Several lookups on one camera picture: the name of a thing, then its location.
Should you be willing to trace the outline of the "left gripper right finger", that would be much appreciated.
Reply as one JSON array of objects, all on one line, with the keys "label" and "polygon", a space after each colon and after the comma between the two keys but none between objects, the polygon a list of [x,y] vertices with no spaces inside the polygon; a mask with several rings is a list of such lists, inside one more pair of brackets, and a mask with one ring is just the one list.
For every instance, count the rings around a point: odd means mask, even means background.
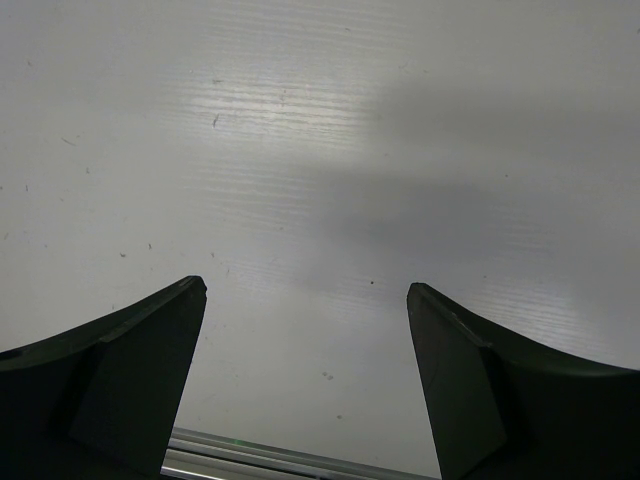
[{"label": "left gripper right finger", "polygon": [[424,283],[406,298],[445,479],[635,479],[639,374],[533,341]]}]

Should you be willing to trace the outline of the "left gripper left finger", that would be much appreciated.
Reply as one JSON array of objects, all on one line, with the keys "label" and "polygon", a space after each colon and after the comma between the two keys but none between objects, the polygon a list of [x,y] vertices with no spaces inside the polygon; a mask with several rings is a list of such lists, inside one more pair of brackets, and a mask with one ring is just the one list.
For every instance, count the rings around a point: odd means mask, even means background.
[{"label": "left gripper left finger", "polygon": [[206,291],[201,277],[187,276],[2,352],[2,478],[160,478]]}]

